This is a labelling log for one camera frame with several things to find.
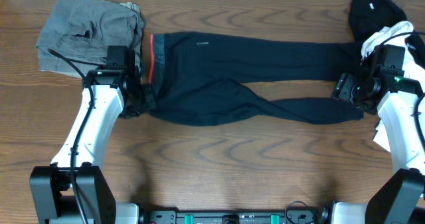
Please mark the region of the black leggings red waistband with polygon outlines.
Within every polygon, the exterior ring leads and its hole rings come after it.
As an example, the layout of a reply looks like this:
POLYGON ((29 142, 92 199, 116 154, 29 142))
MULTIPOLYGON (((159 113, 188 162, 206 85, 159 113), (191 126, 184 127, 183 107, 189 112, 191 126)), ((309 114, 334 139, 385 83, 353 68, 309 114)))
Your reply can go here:
POLYGON ((269 101, 252 82, 336 81, 360 68, 360 43, 268 41, 209 33, 154 34, 151 115, 177 124, 216 126, 272 116, 309 124, 360 120, 363 111, 332 98, 269 101))

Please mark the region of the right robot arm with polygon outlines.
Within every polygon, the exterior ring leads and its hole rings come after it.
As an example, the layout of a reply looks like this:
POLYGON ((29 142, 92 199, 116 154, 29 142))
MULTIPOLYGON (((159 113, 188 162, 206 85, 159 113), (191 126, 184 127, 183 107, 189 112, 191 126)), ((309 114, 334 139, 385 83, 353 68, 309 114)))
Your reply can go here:
POLYGON ((361 74, 345 73, 332 97, 370 114, 386 130, 393 176, 367 204, 336 202, 329 223, 423 223, 417 206, 424 196, 424 91, 419 78, 404 75, 405 49, 378 45, 363 61, 361 74))

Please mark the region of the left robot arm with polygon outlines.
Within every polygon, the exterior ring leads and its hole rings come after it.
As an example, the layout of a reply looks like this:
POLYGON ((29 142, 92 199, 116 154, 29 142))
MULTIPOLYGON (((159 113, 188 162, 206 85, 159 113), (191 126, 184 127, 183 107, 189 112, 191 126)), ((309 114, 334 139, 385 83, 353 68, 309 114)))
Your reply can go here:
POLYGON ((156 106, 141 83, 135 53, 108 47, 106 63, 83 73, 82 101, 70 133, 49 166, 34 167, 29 184, 39 223, 142 223, 139 205, 118 203, 102 173, 118 118, 138 117, 156 106))

